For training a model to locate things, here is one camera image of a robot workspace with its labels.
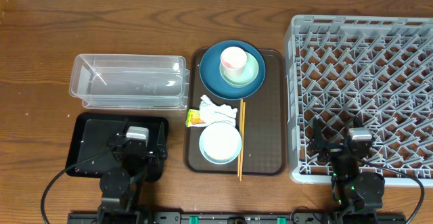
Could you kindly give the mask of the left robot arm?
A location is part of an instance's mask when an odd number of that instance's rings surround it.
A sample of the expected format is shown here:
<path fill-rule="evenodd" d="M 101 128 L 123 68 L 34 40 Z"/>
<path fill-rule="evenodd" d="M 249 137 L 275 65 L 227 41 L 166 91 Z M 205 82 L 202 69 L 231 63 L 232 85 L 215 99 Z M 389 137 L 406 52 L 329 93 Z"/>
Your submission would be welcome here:
<path fill-rule="evenodd" d="M 153 214 L 139 205 L 141 186 L 159 180 L 168 158 L 167 122 L 154 120 L 143 126 L 125 121 L 108 140 L 117 161 L 99 182 L 102 192 L 98 223 L 153 223 Z"/>

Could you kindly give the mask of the white tissue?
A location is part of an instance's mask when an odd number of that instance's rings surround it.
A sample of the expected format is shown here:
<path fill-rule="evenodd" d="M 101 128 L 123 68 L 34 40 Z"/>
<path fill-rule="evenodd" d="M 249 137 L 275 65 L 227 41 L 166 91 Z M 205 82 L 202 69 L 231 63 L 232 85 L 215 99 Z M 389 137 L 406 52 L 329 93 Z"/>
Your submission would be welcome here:
<path fill-rule="evenodd" d="M 214 122 L 225 122 L 233 127 L 236 125 L 237 108 L 227 104 L 218 106 L 207 95 L 203 95 L 200 99 L 200 119 L 207 125 Z"/>

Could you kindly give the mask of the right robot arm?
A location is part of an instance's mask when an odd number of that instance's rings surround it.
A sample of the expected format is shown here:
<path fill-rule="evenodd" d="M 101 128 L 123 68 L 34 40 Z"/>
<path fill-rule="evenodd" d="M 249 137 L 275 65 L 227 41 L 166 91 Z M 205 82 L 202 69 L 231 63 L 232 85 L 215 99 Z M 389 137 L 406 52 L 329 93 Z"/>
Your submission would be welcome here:
<path fill-rule="evenodd" d="M 376 210 L 383 207 L 385 180 L 373 172 L 361 172 L 359 160 L 369 154 L 374 136 L 358 118 L 344 139 L 330 143 L 313 120 L 313 136 L 307 148 L 319 162 L 332 166 L 333 199 L 340 206 L 324 217 L 322 223 L 377 223 Z"/>

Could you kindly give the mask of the yellow snack wrapper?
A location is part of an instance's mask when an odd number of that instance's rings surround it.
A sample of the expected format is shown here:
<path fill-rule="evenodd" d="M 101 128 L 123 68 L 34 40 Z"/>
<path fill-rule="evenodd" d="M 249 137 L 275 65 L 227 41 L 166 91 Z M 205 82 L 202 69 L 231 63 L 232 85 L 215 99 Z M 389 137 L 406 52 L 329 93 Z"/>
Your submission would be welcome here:
<path fill-rule="evenodd" d="M 187 118 L 185 121 L 185 126 L 190 127 L 205 127 L 206 123 L 200 118 L 200 111 L 189 109 L 187 112 Z"/>

